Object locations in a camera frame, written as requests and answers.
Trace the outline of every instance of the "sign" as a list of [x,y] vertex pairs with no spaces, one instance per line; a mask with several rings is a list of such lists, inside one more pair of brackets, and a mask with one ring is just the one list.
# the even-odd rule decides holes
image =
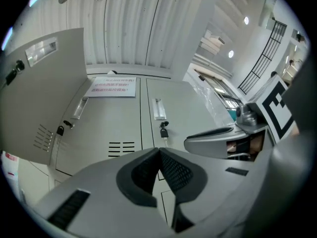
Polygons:
[[286,89],[283,80],[275,76],[249,101],[259,107],[276,143],[287,137],[295,125],[291,112],[282,100]]
[[136,77],[96,77],[85,97],[135,97]]

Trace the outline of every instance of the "railing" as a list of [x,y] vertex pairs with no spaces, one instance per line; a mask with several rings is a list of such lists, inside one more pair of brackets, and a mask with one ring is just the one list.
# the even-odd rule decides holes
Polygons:
[[271,63],[279,45],[281,44],[285,30],[285,24],[278,21],[275,22],[271,35],[262,54],[260,55],[250,73],[246,76],[246,78],[238,87],[238,89],[240,89],[244,94],[247,94],[252,89],[252,87],[261,78],[261,76]]

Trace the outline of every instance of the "cabinet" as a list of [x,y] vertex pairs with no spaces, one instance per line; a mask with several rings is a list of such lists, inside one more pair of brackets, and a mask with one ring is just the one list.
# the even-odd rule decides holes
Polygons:
[[20,159],[18,169],[19,188],[28,206],[33,208],[50,190],[49,176],[29,161]]
[[[0,90],[0,149],[49,165],[56,130],[70,101],[87,79],[83,28],[43,36],[13,51],[0,63],[8,74],[21,60],[24,70]],[[30,66],[26,50],[54,39],[56,50]]]
[[56,169],[69,175],[95,162],[142,150],[140,78],[135,97],[89,98],[80,119],[72,119],[92,81],[87,80],[81,87],[63,116],[74,127],[64,126]]
[[159,125],[162,120],[155,120],[153,99],[162,101],[169,121],[166,127],[168,147],[186,151],[184,141],[188,136],[216,128],[203,101],[188,82],[147,79],[147,90],[155,147],[165,147],[165,143],[160,136]]

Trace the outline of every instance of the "vent grille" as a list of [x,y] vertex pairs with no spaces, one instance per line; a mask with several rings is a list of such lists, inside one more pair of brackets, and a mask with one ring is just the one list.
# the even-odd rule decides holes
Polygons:
[[75,191],[48,219],[50,223],[65,230],[84,205],[90,193],[82,190]]
[[51,149],[53,133],[40,124],[36,131],[33,146],[49,152]]
[[134,142],[109,142],[108,158],[120,157],[124,154],[133,153],[135,151]]

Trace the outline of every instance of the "grey cabinet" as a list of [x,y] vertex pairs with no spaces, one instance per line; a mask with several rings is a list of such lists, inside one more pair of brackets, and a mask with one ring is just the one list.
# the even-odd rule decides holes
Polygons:
[[159,125],[162,120],[155,120],[153,99],[162,101],[169,125],[167,146],[186,151],[184,140],[187,136],[216,128],[213,118],[206,109],[193,87],[188,82],[173,82],[147,79],[151,123],[155,147],[165,147],[160,136]]
[[[0,71],[5,74],[15,68],[17,60],[22,60],[25,68],[0,89],[0,149],[29,161],[50,164],[60,120],[87,79],[83,32],[83,28],[56,32],[3,58]],[[40,48],[43,41],[51,38],[56,39],[56,50],[30,66],[32,58],[27,59],[26,49],[33,45]]]
[[142,149],[140,118],[140,78],[135,97],[89,98],[80,119],[72,119],[74,111],[90,87],[87,80],[69,105],[58,147],[56,169],[74,175],[84,167]]
[[23,159],[19,159],[18,180],[19,188],[23,191],[23,200],[32,208],[50,190],[49,176]]

